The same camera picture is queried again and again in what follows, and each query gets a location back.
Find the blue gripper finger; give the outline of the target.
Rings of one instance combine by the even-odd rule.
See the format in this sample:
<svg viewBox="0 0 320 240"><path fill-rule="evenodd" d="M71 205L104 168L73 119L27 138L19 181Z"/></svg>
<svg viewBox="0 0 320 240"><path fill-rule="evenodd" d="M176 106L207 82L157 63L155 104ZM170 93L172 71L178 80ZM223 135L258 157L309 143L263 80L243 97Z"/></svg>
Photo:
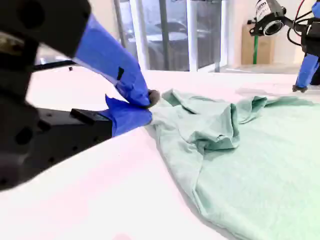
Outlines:
<svg viewBox="0 0 320 240"><path fill-rule="evenodd" d="M319 66L319 57L306 53L301 63L296 82L292 86L292 91L304 93L308 89Z"/></svg>

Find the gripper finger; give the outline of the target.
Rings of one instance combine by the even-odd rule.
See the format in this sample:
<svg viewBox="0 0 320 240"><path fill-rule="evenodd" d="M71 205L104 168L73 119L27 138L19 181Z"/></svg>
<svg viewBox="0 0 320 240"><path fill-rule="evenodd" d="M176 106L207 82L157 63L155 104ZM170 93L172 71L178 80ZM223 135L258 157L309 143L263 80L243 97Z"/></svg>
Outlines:
<svg viewBox="0 0 320 240"><path fill-rule="evenodd" d="M46 45L110 81L130 104L154 106L137 60L97 21L87 0L3 0L0 70L28 78Z"/></svg>
<svg viewBox="0 0 320 240"><path fill-rule="evenodd" d="M106 97L106 110L71 111L41 108L37 132L37 170L55 164L150 123L151 112L143 107Z"/></svg>

